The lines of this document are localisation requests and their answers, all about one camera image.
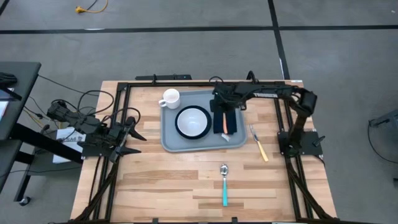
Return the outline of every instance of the teal spoon handle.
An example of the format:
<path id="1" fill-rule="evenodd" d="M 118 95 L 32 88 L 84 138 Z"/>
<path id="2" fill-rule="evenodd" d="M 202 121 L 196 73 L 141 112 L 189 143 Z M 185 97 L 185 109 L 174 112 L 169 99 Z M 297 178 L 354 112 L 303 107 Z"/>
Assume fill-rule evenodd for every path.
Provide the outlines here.
<path id="1" fill-rule="evenodd" d="M 226 178 L 223 178 L 223 206 L 228 206 L 228 196 L 226 194 Z"/>

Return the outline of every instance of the white label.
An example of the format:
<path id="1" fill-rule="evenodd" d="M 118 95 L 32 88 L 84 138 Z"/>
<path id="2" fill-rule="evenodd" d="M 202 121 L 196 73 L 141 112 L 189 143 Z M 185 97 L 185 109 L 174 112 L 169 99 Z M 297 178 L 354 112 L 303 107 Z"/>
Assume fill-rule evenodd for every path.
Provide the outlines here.
<path id="1" fill-rule="evenodd" d="M 65 128 L 65 129 L 59 129 L 57 131 L 57 139 L 64 139 L 68 137 L 75 128 Z M 62 141 L 62 144 L 78 151 L 82 152 L 83 148 L 77 144 L 79 141 L 85 141 L 86 140 L 86 135 L 85 134 L 80 134 L 79 132 L 75 131 L 71 136 L 69 136 L 67 139 Z M 68 159 L 62 158 L 60 156 L 53 155 L 52 162 L 55 164 L 63 163 L 63 162 L 69 162 Z"/>
<path id="2" fill-rule="evenodd" d="M 278 95 L 275 93 L 253 93 L 256 97 L 263 97 L 263 98 L 278 98 Z"/>

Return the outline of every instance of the gray concrete floor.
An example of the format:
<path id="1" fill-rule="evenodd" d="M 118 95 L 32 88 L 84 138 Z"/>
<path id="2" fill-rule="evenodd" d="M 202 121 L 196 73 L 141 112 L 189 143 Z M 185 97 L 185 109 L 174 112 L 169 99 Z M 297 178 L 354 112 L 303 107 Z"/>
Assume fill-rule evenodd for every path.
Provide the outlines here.
<path id="1" fill-rule="evenodd" d="M 100 8 L 104 1 L 99 0 Z M 269 26 L 266 1 L 120 0 L 101 14 L 76 15 L 91 1 L 10 0 L 0 29 L 81 29 L 173 26 Z M 275 1 L 281 26 L 398 24 L 398 4 L 383 1 Z M 323 142 L 326 171 L 336 211 L 344 220 L 396 223 L 397 165 L 369 146 L 366 128 L 398 105 L 398 30 L 283 31 L 292 79 L 319 97 L 314 122 Z M 0 35 L 0 60 L 42 63 L 40 74 L 79 90 L 99 89 L 103 80 L 137 75 L 189 73 L 195 79 L 219 75 L 281 79 L 274 33 L 181 32 L 141 34 Z M 77 103 L 79 94 L 38 79 L 32 91 L 42 108 L 56 98 Z M 95 98 L 87 98 L 94 106 Z M 28 107 L 37 110 L 33 102 Z M 20 123 L 39 130 L 26 115 Z M 373 129 L 378 151 L 398 161 L 393 130 Z M 30 146 L 23 150 L 31 151 Z M 15 163 L 13 170 L 24 166 Z M 80 171 L 33 177 L 26 207 L 12 202 L 21 173 L 11 174 L 0 195 L 0 223 L 68 220 Z"/>

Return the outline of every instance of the spoon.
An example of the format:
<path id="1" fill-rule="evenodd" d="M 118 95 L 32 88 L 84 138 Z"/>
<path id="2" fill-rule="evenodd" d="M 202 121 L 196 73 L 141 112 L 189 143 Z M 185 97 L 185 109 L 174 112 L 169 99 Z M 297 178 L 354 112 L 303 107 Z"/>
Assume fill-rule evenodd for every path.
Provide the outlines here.
<path id="1" fill-rule="evenodd" d="M 228 166 L 226 164 L 220 167 L 221 175 L 223 176 L 223 206 L 228 206 L 228 197 L 226 193 L 226 175 L 228 174 Z"/>

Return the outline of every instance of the mug handle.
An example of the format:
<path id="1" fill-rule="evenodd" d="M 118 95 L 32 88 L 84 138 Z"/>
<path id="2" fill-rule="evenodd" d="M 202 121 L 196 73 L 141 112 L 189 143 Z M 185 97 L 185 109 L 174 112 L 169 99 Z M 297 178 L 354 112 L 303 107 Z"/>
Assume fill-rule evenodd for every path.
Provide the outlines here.
<path id="1" fill-rule="evenodd" d="M 166 106 L 166 101 L 165 100 L 159 100 L 159 106 L 160 107 L 165 107 Z"/>

